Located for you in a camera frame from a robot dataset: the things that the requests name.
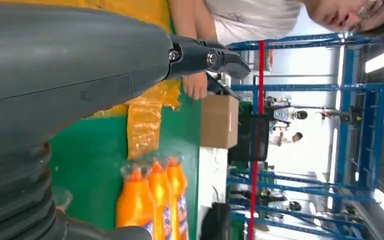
orange detergent bottle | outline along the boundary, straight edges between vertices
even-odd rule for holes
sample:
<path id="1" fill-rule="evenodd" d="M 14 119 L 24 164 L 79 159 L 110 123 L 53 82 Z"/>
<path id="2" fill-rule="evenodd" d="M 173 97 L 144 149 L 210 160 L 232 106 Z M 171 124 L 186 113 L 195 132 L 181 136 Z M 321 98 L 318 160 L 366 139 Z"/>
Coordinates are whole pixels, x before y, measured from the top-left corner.
<path id="1" fill-rule="evenodd" d="M 123 189 L 117 200 L 115 226 L 139 226 L 154 231 L 155 203 L 151 194 L 148 175 L 150 169 L 134 163 L 121 168 Z"/>
<path id="2" fill-rule="evenodd" d="M 173 240 L 188 240 L 188 213 L 185 199 L 188 180 L 183 172 L 179 158 L 174 156 L 169 158 L 167 175 L 172 189 L 170 209 Z"/>
<path id="3" fill-rule="evenodd" d="M 149 187 L 155 202 L 153 240 L 172 240 L 170 198 L 172 190 L 167 176 L 167 161 L 153 159 Z"/>

blue metal shelving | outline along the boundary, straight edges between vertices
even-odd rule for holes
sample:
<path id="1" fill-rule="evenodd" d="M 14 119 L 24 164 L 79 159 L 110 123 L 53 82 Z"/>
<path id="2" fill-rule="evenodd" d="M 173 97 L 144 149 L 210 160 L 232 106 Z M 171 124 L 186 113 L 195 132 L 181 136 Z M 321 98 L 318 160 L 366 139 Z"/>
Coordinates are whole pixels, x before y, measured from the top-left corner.
<path id="1" fill-rule="evenodd" d="M 265 41 L 265 49 L 294 49 L 294 48 L 312 48 L 312 47 L 340 47 L 340 46 L 353 46 L 353 45 L 367 45 L 367 44 L 381 44 L 381 38 L 370 39 L 363 36 L 353 36 L 347 39 L 343 38 L 340 33 L 319 34 L 319 35 L 306 35 L 306 36 L 291 36 L 279 40 Z M 260 47 L 259 41 L 247 41 L 242 43 L 235 43 L 229 46 L 230 49 L 235 51 L 254 51 Z M 379 183 L 379 169 L 381 167 L 381 153 L 382 153 L 382 135 L 384 129 L 384 83 L 376 84 L 353 84 L 354 79 L 354 51 L 345 48 L 345 66 L 343 71 L 343 84 L 265 84 L 264 91 L 302 91 L 302 92 L 342 92 L 341 110 L 347 112 L 352 103 L 352 97 L 364 96 L 363 120 L 361 126 L 350 126 L 342 123 L 338 126 L 338 144 L 337 160 L 335 166 L 334 182 L 321 182 L 318 180 L 310 180 L 299 177 L 290 177 L 282 174 L 260 172 L 260 177 L 272 178 L 278 180 L 294 181 L 300 183 L 307 183 L 311 186 L 295 187 L 286 186 L 275 183 L 258 182 L 257 186 L 260 188 L 270 188 L 284 191 L 294 191 L 299 193 L 306 193 L 317 196 L 332 197 L 333 209 L 332 213 L 339 213 L 343 207 L 343 200 L 350 203 L 355 203 L 358 209 L 362 209 L 365 203 L 377 204 L 373 199 L 374 190 Z M 253 114 L 257 114 L 259 86 L 256 84 L 256 77 L 252 85 L 232 85 L 234 91 L 251 91 L 253 92 Z M 360 127 L 360 148 L 359 158 L 356 164 L 358 165 L 358 184 L 351 185 L 344 183 L 344 175 L 346 172 L 347 159 L 347 146 L 350 128 Z M 233 171 L 231 176 L 227 178 L 228 183 L 246 184 L 251 185 L 249 172 Z M 241 201 L 230 201 L 235 206 L 242 206 L 243 210 L 249 208 L 249 203 Z M 308 219 L 319 219 L 320 221 L 329 222 L 334 225 L 332 228 L 322 229 L 307 228 L 301 226 L 294 226 L 284 224 L 282 222 L 256 219 L 256 223 L 280 227 L 300 232 L 306 232 L 314 235 L 324 236 L 333 239 L 346 239 L 356 240 L 361 239 L 360 231 L 364 226 L 355 224 L 344 219 L 320 219 L 314 215 L 307 215 L 292 211 L 285 211 L 281 209 L 270 208 L 267 206 L 256 206 L 257 210 L 265 210 L 269 212 L 277 212 L 286 215 L 291 215 L 304 222 Z M 237 212 L 232 213 L 234 219 L 246 221 L 244 215 Z"/>

red pole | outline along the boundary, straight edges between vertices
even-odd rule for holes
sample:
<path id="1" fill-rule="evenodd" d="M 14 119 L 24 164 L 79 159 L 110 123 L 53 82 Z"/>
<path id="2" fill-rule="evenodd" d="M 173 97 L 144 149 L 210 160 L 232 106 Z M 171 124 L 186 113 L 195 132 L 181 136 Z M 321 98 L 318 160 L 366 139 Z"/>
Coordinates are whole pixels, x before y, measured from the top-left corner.
<path id="1" fill-rule="evenodd" d="M 264 41 L 259 42 L 259 82 L 258 82 L 258 113 L 264 113 L 264 68 L 266 59 L 264 58 Z"/>
<path id="2" fill-rule="evenodd" d="M 259 42 L 259 81 L 258 81 L 258 113 L 264 113 L 264 41 Z M 260 138 L 260 133 L 257 132 L 257 139 Z M 257 154 L 260 153 L 259 147 L 257 147 Z M 258 161 L 252 162 L 252 174 L 251 174 L 251 206 L 249 209 L 250 219 L 248 226 L 248 239 L 254 238 L 254 212 L 256 211 L 256 191 L 257 191 L 257 175 L 258 175 Z"/>

screw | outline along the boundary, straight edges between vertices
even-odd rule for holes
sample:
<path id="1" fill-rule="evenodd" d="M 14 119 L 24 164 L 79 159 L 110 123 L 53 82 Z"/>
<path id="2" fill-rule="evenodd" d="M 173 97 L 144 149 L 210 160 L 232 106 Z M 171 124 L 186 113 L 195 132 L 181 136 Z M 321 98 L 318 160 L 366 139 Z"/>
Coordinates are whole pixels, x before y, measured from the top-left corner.
<path id="1" fill-rule="evenodd" d="M 217 60 L 217 56 L 213 52 L 208 53 L 208 55 L 206 56 L 206 63 L 208 65 L 214 65 L 216 63 L 216 60 Z"/>
<path id="2" fill-rule="evenodd" d="M 180 54 L 178 51 L 170 51 L 170 53 L 168 54 L 168 59 L 170 61 L 175 61 L 177 60 L 178 58 L 180 57 Z"/>

green tabletop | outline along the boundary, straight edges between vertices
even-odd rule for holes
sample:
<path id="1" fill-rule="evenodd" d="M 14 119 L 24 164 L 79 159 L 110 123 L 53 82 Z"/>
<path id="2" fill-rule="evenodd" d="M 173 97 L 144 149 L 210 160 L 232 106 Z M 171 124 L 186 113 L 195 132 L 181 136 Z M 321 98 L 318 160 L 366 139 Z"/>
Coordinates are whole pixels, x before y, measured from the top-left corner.
<path id="1" fill-rule="evenodd" d="M 179 100 L 179 110 L 162 111 L 160 150 L 185 157 L 189 237 L 197 239 L 201 103 L 184 93 Z M 104 229 L 114 227 L 123 183 L 120 167 L 127 161 L 126 125 L 126 117 L 84 119 L 51 141 L 52 184 L 68 188 L 74 196 L 68 215 Z"/>

